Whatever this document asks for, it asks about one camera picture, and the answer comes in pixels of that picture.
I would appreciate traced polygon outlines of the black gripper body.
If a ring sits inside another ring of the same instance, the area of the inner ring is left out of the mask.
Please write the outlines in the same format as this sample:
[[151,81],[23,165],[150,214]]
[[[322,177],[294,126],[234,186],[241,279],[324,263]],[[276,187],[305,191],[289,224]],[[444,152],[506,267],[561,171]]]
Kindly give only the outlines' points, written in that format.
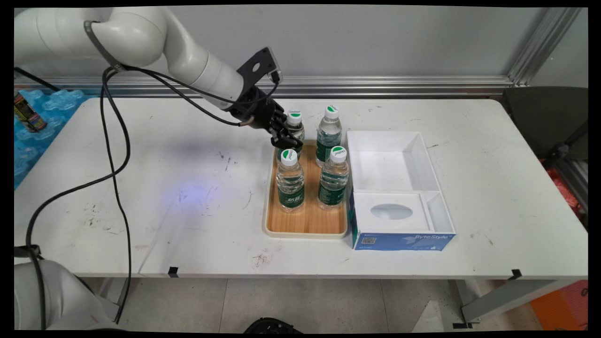
[[273,130],[273,113],[283,107],[257,86],[249,88],[230,107],[232,117],[254,129]]

